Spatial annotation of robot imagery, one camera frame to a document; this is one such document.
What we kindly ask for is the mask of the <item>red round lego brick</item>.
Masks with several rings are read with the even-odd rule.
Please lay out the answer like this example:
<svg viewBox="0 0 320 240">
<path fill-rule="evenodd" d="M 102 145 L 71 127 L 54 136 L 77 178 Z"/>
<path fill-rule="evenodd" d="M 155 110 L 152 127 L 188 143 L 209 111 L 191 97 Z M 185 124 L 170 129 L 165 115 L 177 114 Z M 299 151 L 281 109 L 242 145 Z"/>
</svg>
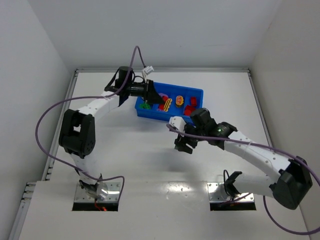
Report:
<svg viewBox="0 0 320 240">
<path fill-rule="evenodd" d="M 197 98 L 196 98 L 195 96 L 191 96 L 191 97 L 190 97 L 190 105 L 191 105 L 192 107 L 194 107 L 194 108 L 197 107 L 198 102 L 197 102 Z"/>
</svg>

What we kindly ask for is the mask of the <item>burger printed lego brick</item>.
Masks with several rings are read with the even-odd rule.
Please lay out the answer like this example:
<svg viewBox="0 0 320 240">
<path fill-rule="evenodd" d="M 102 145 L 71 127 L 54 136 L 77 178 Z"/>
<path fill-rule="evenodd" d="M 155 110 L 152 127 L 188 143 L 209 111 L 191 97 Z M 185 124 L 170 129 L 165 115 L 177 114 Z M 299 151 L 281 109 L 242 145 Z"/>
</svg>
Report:
<svg viewBox="0 0 320 240">
<path fill-rule="evenodd" d="M 165 102 L 165 104 L 164 104 L 165 112 L 168 112 L 168 110 L 169 110 L 169 108 L 170 108 L 170 106 L 172 104 L 172 101 L 173 100 L 171 98 L 168 98 L 168 100 Z"/>
</svg>

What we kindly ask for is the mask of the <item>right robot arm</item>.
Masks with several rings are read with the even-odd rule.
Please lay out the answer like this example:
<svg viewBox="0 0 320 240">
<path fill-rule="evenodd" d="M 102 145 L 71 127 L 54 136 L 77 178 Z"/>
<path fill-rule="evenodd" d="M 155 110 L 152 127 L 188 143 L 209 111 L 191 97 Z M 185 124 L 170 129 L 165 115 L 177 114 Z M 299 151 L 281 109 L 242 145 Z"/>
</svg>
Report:
<svg viewBox="0 0 320 240">
<path fill-rule="evenodd" d="M 191 122 L 185 122 L 182 117 L 173 116 L 169 120 L 170 129 L 178 132 L 174 141 L 176 150 L 192 154 L 198 142 L 206 141 L 264 173 L 264 176 L 253 176 L 242 171 L 233 172 L 221 187 L 221 195 L 227 200 L 252 193 L 273 198 L 283 207 L 295 210 L 312 187 L 304 159 L 258 146 L 230 123 L 217 123 L 205 108 L 196 109 L 190 119 Z"/>
</svg>

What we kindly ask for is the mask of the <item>red flower lego brick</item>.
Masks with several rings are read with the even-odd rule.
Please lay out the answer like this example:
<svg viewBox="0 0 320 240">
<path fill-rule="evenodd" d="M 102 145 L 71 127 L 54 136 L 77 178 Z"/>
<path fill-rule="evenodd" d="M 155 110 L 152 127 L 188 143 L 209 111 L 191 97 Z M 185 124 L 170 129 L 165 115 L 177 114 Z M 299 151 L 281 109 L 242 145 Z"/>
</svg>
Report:
<svg viewBox="0 0 320 240">
<path fill-rule="evenodd" d="M 192 105 L 187 105 L 185 108 L 184 108 L 184 112 L 183 114 L 185 116 L 190 116 L 192 114 L 192 112 L 194 112 L 196 110 L 196 108 Z"/>
</svg>

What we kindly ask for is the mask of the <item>yellow printed lego brick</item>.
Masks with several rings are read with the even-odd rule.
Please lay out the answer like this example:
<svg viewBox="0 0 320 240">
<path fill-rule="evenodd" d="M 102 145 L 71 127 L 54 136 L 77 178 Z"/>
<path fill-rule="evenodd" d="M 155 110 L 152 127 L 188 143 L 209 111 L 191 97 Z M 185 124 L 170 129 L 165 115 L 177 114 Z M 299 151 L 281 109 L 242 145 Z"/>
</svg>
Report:
<svg viewBox="0 0 320 240">
<path fill-rule="evenodd" d="M 177 108 L 182 108 L 184 105 L 185 99 L 182 95 L 177 95 L 175 98 L 175 106 Z"/>
</svg>

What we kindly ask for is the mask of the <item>green curved lego brick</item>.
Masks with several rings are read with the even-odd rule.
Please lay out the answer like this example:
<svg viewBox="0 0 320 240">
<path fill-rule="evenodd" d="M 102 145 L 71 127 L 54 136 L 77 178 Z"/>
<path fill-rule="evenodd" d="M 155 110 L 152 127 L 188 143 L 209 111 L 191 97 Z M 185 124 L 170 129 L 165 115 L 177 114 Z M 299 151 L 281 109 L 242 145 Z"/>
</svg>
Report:
<svg viewBox="0 0 320 240">
<path fill-rule="evenodd" d="M 152 109 L 152 105 L 146 103 L 146 102 L 143 102 L 139 105 L 139 108 L 140 109 L 145 109 L 145 110 L 151 110 Z"/>
</svg>

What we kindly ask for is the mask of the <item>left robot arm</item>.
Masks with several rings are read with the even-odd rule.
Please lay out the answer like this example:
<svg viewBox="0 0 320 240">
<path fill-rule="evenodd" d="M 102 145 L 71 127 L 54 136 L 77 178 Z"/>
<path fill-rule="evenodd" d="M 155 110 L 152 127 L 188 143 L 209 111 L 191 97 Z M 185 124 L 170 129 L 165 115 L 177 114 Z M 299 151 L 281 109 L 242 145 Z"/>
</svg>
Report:
<svg viewBox="0 0 320 240">
<path fill-rule="evenodd" d="M 76 110 L 68 109 L 63 115 L 59 145 L 73 159 L 79 175 L 79 184 L 86 194 L 101 200 L 107 192 L 93 155 L 96 145 L 96 122 L 110 111 L 120 107 L 130 96 L 141 97 L 147 104 L 163 104 L 154 82 L 148 79 L 152 66 L 141 71 L 141 82 L 135 81 L 131 67 L 121 66 L 104 88 L 99 98 Z"/>
</svg>

